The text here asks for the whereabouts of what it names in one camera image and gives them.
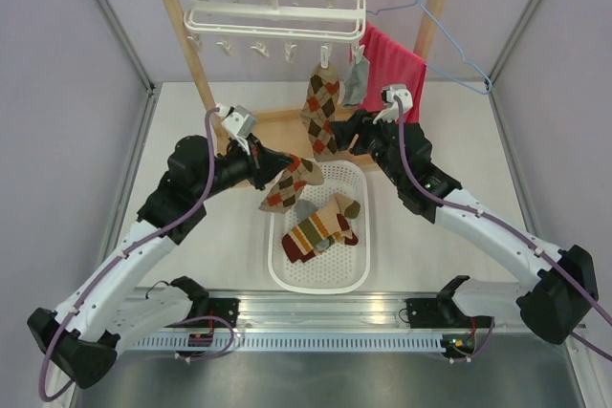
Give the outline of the argyle sock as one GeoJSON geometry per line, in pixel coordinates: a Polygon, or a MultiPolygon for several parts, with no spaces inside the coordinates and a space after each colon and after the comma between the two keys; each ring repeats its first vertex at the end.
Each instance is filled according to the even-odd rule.
{"type": "Polygon", "coordinates": [[[300,198],[307,185],[324,183],[323,173],[316,162],[287,154],[291,163],[281,172],[270,192],[259,205],[264,212],[288,212],[300,198]]]}
{"type": "Polygon", "coordinates": [[[332,63],[327,67],[317,64],[310,76],[306,100],[299,114],[317,161],[328,160],[338,152],[331,122],[335,118],[339,88],[336,67],[332,63]]]}

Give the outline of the grey sock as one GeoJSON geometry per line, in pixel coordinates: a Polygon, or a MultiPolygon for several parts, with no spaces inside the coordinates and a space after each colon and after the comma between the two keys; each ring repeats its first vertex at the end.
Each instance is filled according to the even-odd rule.
{"type": "Polygon", "coordinates": [[[326,230],[322,230],[317,226],[314,218],[317,215],[317,207],[310,201],[298,200],[295,205],[295,215],[297,217],[297,229],[305,240],[303,243],[308,252],[320,254],[326,251],[333,240],[330,238],[326,230]]]}
{"type": "Polygon", "coordinates": [[[369,69],[370,62],[366,57],[353,61],[344,81],[343,107],[357,107],[363,103],[367,95],[369,69]]]}

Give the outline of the beige striped sock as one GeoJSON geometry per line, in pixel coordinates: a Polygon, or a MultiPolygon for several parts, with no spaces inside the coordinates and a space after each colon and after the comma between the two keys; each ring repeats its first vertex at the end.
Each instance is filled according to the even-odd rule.
{"type": "Polygon", "coordinates": [[[347,246],[355,246],[359,242],[359,238],[352,230],[348,221],[341,214],[337,215],[339,229],[330,234],[328,241],[331,245],[343,244],[347,246]]]}
{"type": "MultiPolygon", "coordinates": [[[[326,230],[330,236],[332,232],[339,229],[337,220],[338,214],[344,216],[350,225],[352,220],[359,217],[360,212],[361,204],[358,201],[342,194],[334,193],[328,204],[317,211],[314,220],[317,222],[317,226],[322,230],[326,230]]],[[[306,263],[319,254],[308,252],[308,248],[305,248],[303,245],[305,240],[301,231],[296,227],[297,225],[283,236],[281,245],[286,257],[292,264],[298,261],[306,263]]]]}

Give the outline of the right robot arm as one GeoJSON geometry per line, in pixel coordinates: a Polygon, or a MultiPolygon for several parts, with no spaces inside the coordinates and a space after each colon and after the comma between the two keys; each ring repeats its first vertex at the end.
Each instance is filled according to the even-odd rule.
{"type": "Polygon", "coordinates": [[[488,316],[524,324],[539,338],[561,344],[597,303],[591,254],[578,245],[548,243],[494,215],[432,162],[432,145],[419,124],[377,121],[358,110],[332,122],[331,131],[340,150],[371,157],[410,212],[471,242],[514,277],[511,283],[453,278],[436,298],[445,324],[488,316]]]}

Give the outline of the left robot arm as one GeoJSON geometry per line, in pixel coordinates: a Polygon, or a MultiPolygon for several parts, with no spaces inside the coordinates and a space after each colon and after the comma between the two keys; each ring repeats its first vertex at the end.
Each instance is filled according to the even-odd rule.
{"type": "Polygon", "coordinates": [[[207,215],[204,202],[242,181],[264,189],[294,162],[264,147],[255,136],[216,155],[208,139],[179,140],[155,191],[102,265],[68,299],[52,310],[36,309],[27,325],[44,353],[71,384],[87,389],[141,339],[171,325],[207,324],[209,294],[183,276],[138,305],[123,310],[126,297],[145,274],[174,251],[207,215]]]}

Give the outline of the white clip sock hanger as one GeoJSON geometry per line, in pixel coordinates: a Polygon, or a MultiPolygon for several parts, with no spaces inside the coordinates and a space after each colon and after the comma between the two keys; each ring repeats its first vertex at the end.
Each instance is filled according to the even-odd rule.
{"type": "Polygon", "coordinates": [[[264,39],[284,43],[285,60],[299,41],[319,42],[320,66],[327,68],[335,44],[362,54],[366,0],[189,0],[184,24],[196,35],[251,37],[251,48],[267,57],[264,39]]]}

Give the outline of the pink towel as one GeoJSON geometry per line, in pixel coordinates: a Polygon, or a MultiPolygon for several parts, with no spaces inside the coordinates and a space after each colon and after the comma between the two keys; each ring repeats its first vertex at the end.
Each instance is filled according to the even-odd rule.
{"type": "Polygon", "coordinates": [[[360,44],[369,61],[367,91],[361,109],[378,112],[383,108],[383,87],[403,84],[412,95],[412,108],[405,113],[406,123],[420,121],[420,104],[426,80],[426,62],[379,29],[367,23],[360,44]]]}

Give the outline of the white perforated plastic basket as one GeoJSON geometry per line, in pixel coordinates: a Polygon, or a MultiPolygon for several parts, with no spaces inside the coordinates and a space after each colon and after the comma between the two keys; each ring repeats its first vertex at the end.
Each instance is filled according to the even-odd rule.
{"type": "Polygon", "coordinates": [[[313,259],[291,262],[281,239],[298,218],[294,210],[273,214],[269,218],[267,266],[276,284],[289,291],[307,294],[341,294],[358,288],[370,270],[370,219],[366,178],[361,169],[350,161],[323,163],[324,183],[306,186],[301,197],[318,208],[329,202],[335,193],[360,204],[360,212],[348,221],[358,242],[354,246],[335,243],[313,259]]]}

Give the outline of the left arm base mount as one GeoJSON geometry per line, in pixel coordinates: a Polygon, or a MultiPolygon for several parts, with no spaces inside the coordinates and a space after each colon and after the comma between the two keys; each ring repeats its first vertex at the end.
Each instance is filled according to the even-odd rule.
{"type": "Polygon", "coordinates": [[[208,290],[187,276],[176,278],[169,285],[185,293],[191,302],[186,318],[172,323],[172,326],[213,329],[217,323],[213,317],[225,320],[231,327],[236,326],[240,303],[238,298],[211,297],[208,290]]]}

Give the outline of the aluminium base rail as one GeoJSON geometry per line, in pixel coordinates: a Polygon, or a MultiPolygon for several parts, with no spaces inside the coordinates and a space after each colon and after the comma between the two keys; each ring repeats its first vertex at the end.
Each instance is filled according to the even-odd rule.
{"type": "MultiPolygon", "coordinates": [[[[405,299],[434,292],[367,292],[310,295],[280,290],[211,290],[211,297],[238,298],[238,329],[255,333],[394,333],[412,329],[405,299]]],[[[467,329],[412,329],[462,333],[467,329]]]]}

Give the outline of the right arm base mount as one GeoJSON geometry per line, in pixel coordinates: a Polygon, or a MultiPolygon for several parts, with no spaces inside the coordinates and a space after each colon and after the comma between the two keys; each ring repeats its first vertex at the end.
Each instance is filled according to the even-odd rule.
{"type": "Polygon", "coordinates": [[[412,329],[467,329],[463,337],[442,340],[445,350],[440,357],[449,364],[471,363],[489,344],[495,326],[492,317],[466,315],[454,303],[458,289],[469,279],[467,275],[459,275],[435,296],[405,299],[404,322],[412,329]]]}

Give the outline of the right aluminium frame post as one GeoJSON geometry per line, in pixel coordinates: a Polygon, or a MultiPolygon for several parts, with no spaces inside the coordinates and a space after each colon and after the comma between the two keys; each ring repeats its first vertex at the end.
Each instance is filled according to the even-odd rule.
{"type": "Polygon", "coordinates": [[[493,89],[494,84],[501,76],[501,73],[513,54],[515,47],[518,45],[524,33],[529,28],[531,22],[534,20],[536,13],[543,2],[544,0],[528,0],[525,4],[498,57],[493,63],[492,70],[489,74],[490,83],[487,84],[489,91],[493,89]]]}

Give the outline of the aluminium frame post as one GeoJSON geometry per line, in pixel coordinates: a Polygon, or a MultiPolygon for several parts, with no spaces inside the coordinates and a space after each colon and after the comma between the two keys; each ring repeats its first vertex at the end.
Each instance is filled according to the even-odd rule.
{"type": "Polygon", "coordinates": [[[144,68],[141,59],[139,58],[132,41],[130,40],[125,28],[115,12],[109,0],[93,0],[98,11],[100,12],[104,23],[108,27],[110,33],[120,46],[124,56],[127,58],[131,69],[136,74],[138,81],[145,89],[146,93],[151,96],[155,89],[155,83],[152,81],[147,70],[144,68]]]}
{"type": "Polygon", "coordinates": [[[524,33],[529,28],[531,22],[534,20],[536,13],[543,2],[544,0],[528,0],[525,4],[498,57],[493,63],[492,70],[489,74],[490,83],[487,84],[489,91],[493,89],[494,84],[501,76],[501,73],[513,54],[515,47],[518,45],[524,33]]]}

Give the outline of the left aluminium frame post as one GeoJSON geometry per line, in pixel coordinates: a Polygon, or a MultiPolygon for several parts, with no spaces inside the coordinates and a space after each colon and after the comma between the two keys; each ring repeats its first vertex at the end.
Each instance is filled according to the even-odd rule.
{"type": "Polygon", "coordinates": [[[100,12],[104,23],[108,27],[110,33],[120,46],[124,56],[127,58],[131,69],[136,74],[138,81],[145,89],[146,93],[151,96],[155,89],[155,83],[152,81],[147,70],[144,68],[141,59],[139,58],[132,41],[130,40],[125,28],[115,12],[109,0],[93,0],[98,11],[100,12]]]}

